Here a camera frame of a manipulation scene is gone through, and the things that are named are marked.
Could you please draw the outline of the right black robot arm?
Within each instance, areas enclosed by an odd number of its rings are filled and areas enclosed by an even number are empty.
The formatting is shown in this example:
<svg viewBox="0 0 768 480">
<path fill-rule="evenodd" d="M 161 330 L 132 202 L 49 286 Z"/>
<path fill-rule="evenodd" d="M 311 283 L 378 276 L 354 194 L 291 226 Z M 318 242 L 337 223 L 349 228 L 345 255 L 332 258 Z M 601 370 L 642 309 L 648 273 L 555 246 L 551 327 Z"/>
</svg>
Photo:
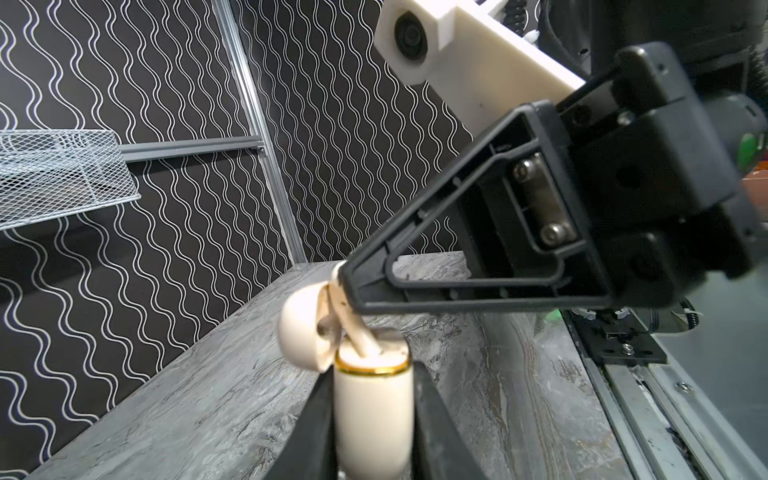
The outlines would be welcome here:
<svg viewBox="0 0 768 480">
<path fill-rule="evenodd" d="M 538 45 L 497 9 L 381 7 L 381 56 L 473 140 L 348 256 L 355 311 L 664 307 L 765 258 L 765 2 L 589 1 Z"/>
</svg>

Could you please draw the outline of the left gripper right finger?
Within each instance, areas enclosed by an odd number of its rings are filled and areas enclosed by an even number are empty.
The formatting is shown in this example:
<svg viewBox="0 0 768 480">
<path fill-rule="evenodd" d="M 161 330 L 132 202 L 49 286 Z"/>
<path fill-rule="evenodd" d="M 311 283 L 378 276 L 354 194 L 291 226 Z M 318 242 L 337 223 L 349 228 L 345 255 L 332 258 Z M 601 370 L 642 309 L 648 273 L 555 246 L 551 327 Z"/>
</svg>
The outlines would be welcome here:
<svg viewBox="0 0 768 480">
<path fill-rule="evenodd" d="M 462 440 L 427 367 L 415 362 L 413 479 L 486 479 Z"/>
</svg>

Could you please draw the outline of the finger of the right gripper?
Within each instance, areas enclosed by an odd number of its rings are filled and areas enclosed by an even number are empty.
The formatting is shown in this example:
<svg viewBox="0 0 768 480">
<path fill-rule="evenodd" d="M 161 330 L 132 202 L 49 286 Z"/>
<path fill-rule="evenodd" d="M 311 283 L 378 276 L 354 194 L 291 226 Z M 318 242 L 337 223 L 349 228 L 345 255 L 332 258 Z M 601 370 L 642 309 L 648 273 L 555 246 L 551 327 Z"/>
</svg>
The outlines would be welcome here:
<svg viewBox="0 0 768 480">
<path fill-rule="evenodd" d="M 339 272 L 362 314 L 601 309 L 612 285 L 570 172 L 571 140 L 549 101 L 493 123 L 358 246 Z M 439 218 L 465 256 L 466 279 L 404 279 L 394 265 Z"/>
</svg>

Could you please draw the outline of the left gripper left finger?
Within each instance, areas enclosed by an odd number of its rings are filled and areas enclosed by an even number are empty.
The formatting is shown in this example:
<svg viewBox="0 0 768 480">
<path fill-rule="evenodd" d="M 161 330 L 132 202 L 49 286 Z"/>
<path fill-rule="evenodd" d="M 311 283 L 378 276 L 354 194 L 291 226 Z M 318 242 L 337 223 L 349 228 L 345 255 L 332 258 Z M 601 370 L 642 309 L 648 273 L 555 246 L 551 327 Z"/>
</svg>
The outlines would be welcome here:
<svg viewBox="0 0 768 480">
<path fill-rule="evenodd" d="M 333 370 L 321 374 L 265 479 L 335 479 Z"/>
</svg>

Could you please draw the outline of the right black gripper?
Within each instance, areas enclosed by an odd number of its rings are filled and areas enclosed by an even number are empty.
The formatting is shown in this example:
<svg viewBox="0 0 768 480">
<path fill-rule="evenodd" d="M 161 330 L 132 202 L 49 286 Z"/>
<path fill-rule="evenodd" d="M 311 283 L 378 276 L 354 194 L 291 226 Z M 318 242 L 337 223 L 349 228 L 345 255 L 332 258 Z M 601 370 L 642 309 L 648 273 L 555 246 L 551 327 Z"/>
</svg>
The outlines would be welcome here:
<svg viewBox="0 0 768 480">
<path fill-rule="evenodd" d="M 759 263 L 759 215 L 743 184 L 759 159 L 759 107 L 695 89 L 662 42 L 619 50 L 559 106 L 611 285 L 610 305 L 664 307 L 710 272 Z"/>
</svg>

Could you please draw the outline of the beige earbud charging case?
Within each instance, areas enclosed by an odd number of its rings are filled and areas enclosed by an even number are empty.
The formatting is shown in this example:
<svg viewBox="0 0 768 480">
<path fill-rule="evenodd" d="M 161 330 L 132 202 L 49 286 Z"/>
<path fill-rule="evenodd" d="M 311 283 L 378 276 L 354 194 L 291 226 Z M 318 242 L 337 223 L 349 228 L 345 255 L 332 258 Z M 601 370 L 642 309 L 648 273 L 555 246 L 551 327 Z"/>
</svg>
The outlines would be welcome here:
<svg viewBox="0 0 768 480">
<path fill-rule="evenodd" d="M 278 323 L 284 358 L 333 379 L 334 443 L 351 479 L 398 479 L 414 435 L 414 367 L 393 328 L 368 328 L 328 282 L 285 301 Z"/>
</svg>

